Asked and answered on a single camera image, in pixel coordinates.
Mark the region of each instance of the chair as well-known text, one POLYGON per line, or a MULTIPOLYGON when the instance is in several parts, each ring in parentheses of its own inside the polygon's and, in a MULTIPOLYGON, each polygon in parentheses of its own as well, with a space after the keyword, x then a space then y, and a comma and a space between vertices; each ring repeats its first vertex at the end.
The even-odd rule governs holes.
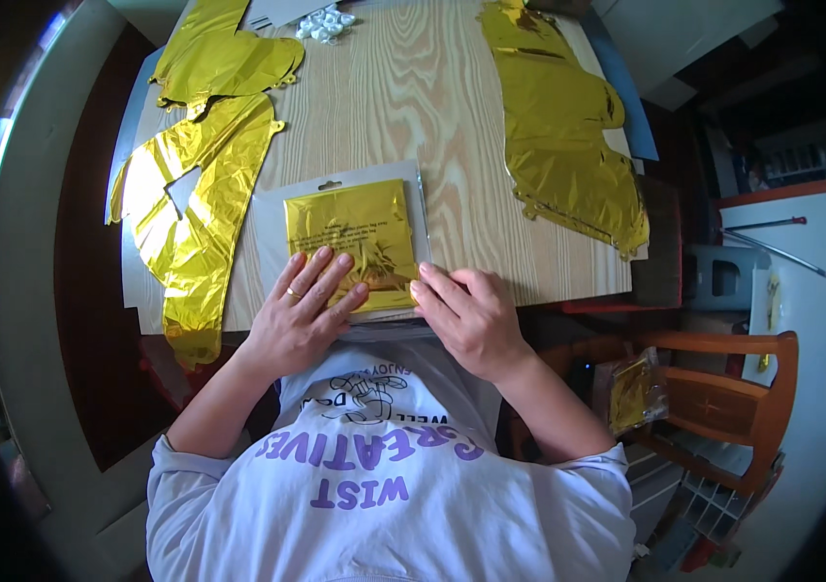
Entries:
MULTIPOLYGON (((733 376, 665 368, 669 415, 672 425, 703 437, 753 447, 753 459, 743 475, 735 475, 701 459, 671 441, 652 434, 650 426, 630 436, 685 469, 720 483, 741 495, 758 492, 778 454, 788 426, 797 383, 797 336, 794 332, 773 335, 721 335, 714 333, 651 332, 631 338, 636 349, 649 345, 672 350, 717 354, 774 354, 778 373, 767 388, 733 376)), ((598 335, 571 345, 540 353, 562 377, 574 357, 601 363, 626 356, 623 339, 598 335)))

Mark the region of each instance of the person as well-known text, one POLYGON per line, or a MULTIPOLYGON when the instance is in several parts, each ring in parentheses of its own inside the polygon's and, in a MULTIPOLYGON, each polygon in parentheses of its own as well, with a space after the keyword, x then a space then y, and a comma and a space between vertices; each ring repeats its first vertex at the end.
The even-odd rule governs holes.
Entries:
POLYGON ((503 281, 423 263, 411 294, 441 344, 337 342, 367 288, 326 308, 352 267, 333 255, 291 257, 155 444, 153 579, 625 579, 622 445, 524 341, 503 281), (271 434, 227 458, 278 378, 271 434), (501 396, 549 465, 496 454, 501 396))

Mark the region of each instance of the wooden table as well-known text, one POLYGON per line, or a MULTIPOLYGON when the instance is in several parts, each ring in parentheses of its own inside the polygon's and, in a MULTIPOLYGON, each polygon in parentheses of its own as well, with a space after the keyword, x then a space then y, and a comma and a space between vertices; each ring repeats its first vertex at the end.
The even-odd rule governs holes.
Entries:
MULTIPOLYGON (((269 91, 276 118, 287 125, 271 141, 255 195, 333 172, 417 158, 437 264, 500 273, 518 306, 632 288, 629 263, 613 248, 522 215, 504 165, 500 79, 477 21, 480 0, 374 0, 349 9, 358 21, 338 45, 307 39, 298 82, 269 91)), ((581 25, 562 17, 557 24, 582 67, 603 77, 581 25)), ((260 32, 290 36, 294 27, 260 32)), ((156 107, 159 91, 148 88, 135 146, 185 115, 156 107)), ((612 149, 629 155, 622 129, 604 133, 612 149)), ((175 201, 184 204, 198 175, 191 172, 169 189, 175 201)), ((249 212, 236 249, 224 331, 248 330, 263 302, 260 236, 259 220, 249 212)), ((139 309, 141 332, 161 333, 163 288, 140 261, 126 226, 123 290, 126 307, 139 309)))

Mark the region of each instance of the finger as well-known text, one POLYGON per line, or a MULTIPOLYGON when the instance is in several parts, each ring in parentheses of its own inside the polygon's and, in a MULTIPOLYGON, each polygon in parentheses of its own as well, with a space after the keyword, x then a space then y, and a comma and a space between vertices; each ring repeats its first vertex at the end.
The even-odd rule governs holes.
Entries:
POLYGON ((435 291, 435 294, 441 297, 442 301, 455 313, 463 314, 470 309, 472 298, 434 264, 421 263, 419 279, 429 285, 431 290, 435 291))
POLYGON ((345 294, 344 297, 338 300, 338 303, 316 318, 314 326, 318 326, 323 333, 338 332, 344 333, 348 331, 345 321, 349 319, 349 314, 365 304, 368 297, 368 289, 366 283, 358 283, 351 290, 345 294))
POLYGON ((429 285, 422 281, 410 281, 410 294, 419 304, 414 311, 426 320, 440 338, 461 323, 459 316, 455 315, 455 312, 436 297, 429 285))
POLYGON ((281 272, 273 289, 270 290, 268 299, 280 299, 283 297, 284 293, 287 292, 287 287, 290 287, 290 284, 293 282, 294 277, 303 269, 305 262, 306 254, 302 250, 290 257, 290 260, 287 261, 287 264, 284 266, 284 271, 281 272))
POLYGON ((297 304, 297 309, 302 317, 313 320, 319 310, 324 308, 338 289, 338 284, 349 274, 354 266, 354 259, 347 253, 338 255, 336 262, 329 267, 326 273, 314 283, 307 291, 306 296, 297 304))
POLYGON ((294 280, 290 282, 290 288, 293 292, 299 295, 306 295, 316 282, 316 278, 323 272, 323 269, 326 268, 326 265, 330 261, 332 261, 331 248, 320 247, 319 250, 316 250, 310 262, 307 262, 306 266, 303 267, 303 271, 298 273, 297 276, 294 277, 294 280))
POLYGON ((465 285, 468 293, 472 297, 479 299, 488 299, 493 297, 495 293, 494 285, 490 278, 484 271, 475 271, 474 269, 459 269, 448 274, 448 278, 456 283, 465 285))

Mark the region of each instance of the left hand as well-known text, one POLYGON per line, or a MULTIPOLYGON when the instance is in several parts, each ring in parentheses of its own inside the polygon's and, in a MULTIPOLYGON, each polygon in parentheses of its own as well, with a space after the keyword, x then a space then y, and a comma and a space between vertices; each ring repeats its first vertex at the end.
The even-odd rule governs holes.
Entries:
POLYGON ((254 370, 272 378, 302 372, 323 355, 339 333, 348 331, 349 313, 367 301, 368 288, 358 283, 335 306, 326 308, 354 265, 351 255, 341 254, 320 275, 332 257, 329 247, 317 250, 310 262, 302 252, 290 257, 257 312, 248 339, 236 352, 244 352, 254 370))

